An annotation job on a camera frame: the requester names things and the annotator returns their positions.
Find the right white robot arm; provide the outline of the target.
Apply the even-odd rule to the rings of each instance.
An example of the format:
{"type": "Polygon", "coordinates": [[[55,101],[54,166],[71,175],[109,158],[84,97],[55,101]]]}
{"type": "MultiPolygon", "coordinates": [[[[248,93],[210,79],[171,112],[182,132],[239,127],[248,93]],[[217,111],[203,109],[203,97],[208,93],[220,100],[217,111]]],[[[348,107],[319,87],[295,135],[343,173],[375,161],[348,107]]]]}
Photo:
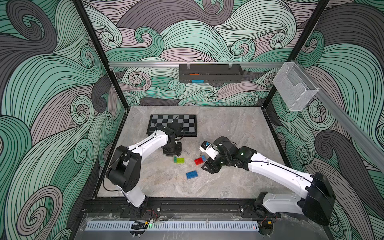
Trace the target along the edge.
{"type": "Polygon", "coordinates": [[[300,172],[279,164],[256,150],[237,145],[221,136],[213,143],[204,141],[200,151],[209,157],[202,169],[210,174],[222,167],[235,167],[263,175],[292,191],[290,194],[264,193],[255,205],[268,213],[292,213],[307,217],[313,222],[328,226],[331,223],[336,195],[328,178],[316,172],[300,172]]]}

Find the red lego brick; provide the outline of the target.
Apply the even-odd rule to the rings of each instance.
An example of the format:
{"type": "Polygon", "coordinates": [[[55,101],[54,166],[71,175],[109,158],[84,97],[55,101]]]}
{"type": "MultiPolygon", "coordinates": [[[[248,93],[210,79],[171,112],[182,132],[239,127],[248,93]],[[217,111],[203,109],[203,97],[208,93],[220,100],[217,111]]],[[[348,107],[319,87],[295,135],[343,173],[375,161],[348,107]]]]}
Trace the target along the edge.
{"type": "Polygon", "coordinates": [[[194,160],[194,162],[195,162],[195,165],[198,166],[198,165],[203,164],[204,160],[203,160],[203,158],[197,158],[194,160]]]}

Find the lime green lego brick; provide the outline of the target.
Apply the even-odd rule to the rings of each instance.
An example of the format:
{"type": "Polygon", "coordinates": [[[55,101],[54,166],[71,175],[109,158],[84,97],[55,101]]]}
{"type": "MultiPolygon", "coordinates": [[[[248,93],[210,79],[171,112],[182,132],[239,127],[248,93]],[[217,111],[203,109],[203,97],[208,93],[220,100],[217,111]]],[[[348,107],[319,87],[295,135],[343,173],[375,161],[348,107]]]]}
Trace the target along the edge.
{"type": "Polygon", "coordinates": [[[184,158],[176,158],[176,164],[184,164],[185,159],[184,158]]]}

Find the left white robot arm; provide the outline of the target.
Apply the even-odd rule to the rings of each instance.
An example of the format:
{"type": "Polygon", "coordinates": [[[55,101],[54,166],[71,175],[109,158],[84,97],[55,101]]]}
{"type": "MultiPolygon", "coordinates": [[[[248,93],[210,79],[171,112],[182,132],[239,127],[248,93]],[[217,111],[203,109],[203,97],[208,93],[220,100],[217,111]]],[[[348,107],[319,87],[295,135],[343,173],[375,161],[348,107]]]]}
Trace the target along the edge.
{"type": "Polygon", "coordinates": [[[172,123],[170,127],[160,125],[139,143],[128,147],[119,146],[116,149],[106,178],[123,193],[132,207],[141,209],[147,198],[138,186],[142,162],[157,149],[162,149],[167,157],[180,156],[182,143],[178,142],[177,138],[181,132],[181,124],[172,123]]]}

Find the dark blue lego brick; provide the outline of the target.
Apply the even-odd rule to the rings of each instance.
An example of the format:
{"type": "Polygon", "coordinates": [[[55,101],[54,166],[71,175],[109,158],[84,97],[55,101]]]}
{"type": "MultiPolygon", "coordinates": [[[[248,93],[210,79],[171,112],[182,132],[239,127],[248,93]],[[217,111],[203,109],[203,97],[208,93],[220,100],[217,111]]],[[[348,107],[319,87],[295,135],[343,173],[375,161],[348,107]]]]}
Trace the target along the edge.
{"type": "Polygon", "coordinates": [[[187,172],[186,173],[186,178],[188,180],[194,179],[194,178],[197,178],[197,177],[198,177],[198,172],[197,171],[191,171],[191,172],[187,172]]]}

